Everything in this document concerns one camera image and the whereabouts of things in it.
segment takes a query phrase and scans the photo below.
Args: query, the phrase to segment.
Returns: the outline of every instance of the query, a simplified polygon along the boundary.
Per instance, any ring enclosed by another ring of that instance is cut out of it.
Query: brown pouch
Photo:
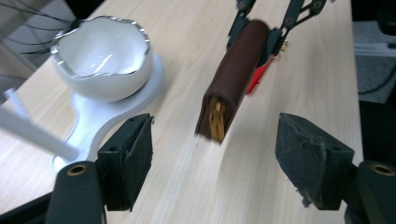
[[[195,133],[222,142],[265,51],[269,35],[262,21],[249,21],[224,55],[202,102]]]

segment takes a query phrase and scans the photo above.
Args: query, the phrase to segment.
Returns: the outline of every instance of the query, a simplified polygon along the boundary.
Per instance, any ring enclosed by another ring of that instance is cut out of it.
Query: wooden table
[[[107,0],[94,14],[143,25],[162,57],[165,88],[144,112],[156,117],[154,156],[134,211],[109,223],[343,223],[340,211],[304,208],[275,158],[278,114],[302,116],[356,149],[361,161],[351,15],[328,4],[296,27],[290,47],[245,98],[220,146],[194,135],[203,94],[225,52],[232,0]],[[289,1],[261,0],[250,18],[279,26]],[[51,61],[19,89],[33,122],[65,139],[74,122],[71,91]],[[52,191],[50,154],[0,132],[0,214]]]

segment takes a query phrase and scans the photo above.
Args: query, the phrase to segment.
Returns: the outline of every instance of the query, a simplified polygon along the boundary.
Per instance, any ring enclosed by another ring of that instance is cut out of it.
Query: bowl rim
[[[67,63],[64,61],[64,59],[60,56],[60,54],[59,54],[59,46],[58,46],[59,40],[61,38],[63,38],[63,37],[69,36],[69,35],[73,34],[74,32],[76,32],[78,29],[80,29],[80,25],[83,22],[93,21],[93,20],[96,20],[98,18],[105,18],[105,19],[110,19],[112,21],[119,21],[119,22],[129,23],[132,26],[134,26],[135,28],[137,28],[137,30],[143,36],[143,38],[144,38],[144,40],[146,42],[147,48],[146,48],[145,53],[143,55],[142,63],[134,71],[132,71],[130,73],[124,73],[124,74],[118,74],[118,73],[94,73],[94,74],[82,77],[82,76],[77,75],[67,65]],[[148,36],[146,30],[137,21],[128,20],[128,19],[121,19],[121,18],[118,18],[118,17],[115,17],[115,16],[109,16],[109,15],[99,15],[99,16],[94,16],[94,17],[91,17],[91,18],[88,18],[88,19],[85,19],[85,20],[77,21],[75,26],[76,27],[73,27],[73,23],[72,23],[71,28],[69,30],[65,30],[65,31],[59,32],[52,39],[53,46],[50,48],[50,53],[51,53],[52,58],[54,59],[54,61],[57,63],[58,66],[62,67],[62,69],[64,69],[67,72],[67,74],[70,75],[71,78],[84,79],[84,78],[99,77],[99,76],[125,76],[125,75],[131,75],[131,74],[137,72],[143,66],[144,62],[147,60],[147,57],[148,57],[150,49],[151,49],[150,39],[149,39],[149,36]]]

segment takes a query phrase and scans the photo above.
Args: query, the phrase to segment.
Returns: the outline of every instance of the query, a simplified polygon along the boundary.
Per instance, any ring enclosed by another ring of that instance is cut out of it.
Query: white rod
[[[15,108],[15,111],[22,119],[30,120],[29,113],[27,112],[26,108],[24,107],[24,105],[22,103],[21,98],[15,92],[14,88],[11,88],[8,91],[5,91],[3,94],[6,97],[6,99],[8,99],[11,102],[11,104]]]
[[[68,161],[74,160],[78,152],[54,136],[36,127],[32,123],[6,111],[0,106],[0,128],[34,143],[42,149],[62,157]]]

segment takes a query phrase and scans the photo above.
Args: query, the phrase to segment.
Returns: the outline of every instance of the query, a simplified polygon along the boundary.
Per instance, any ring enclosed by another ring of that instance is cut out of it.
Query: gray floor
[[[396,36],[383,35],[374,21],[354,22],[353,33],[355,43],[396,43]],[[356,56],[359,92],[371,90],[382,83],[395,64],[396,57]],[[0,75],[0,92],[13,87],[18,88],[23,81],[22,78]],[[370,94],[360,94],[359,98],[363,101],[385,103],[395,82],[396,75],[381,90]],[[1,95],[0,104],[4,101],[5,99]]]

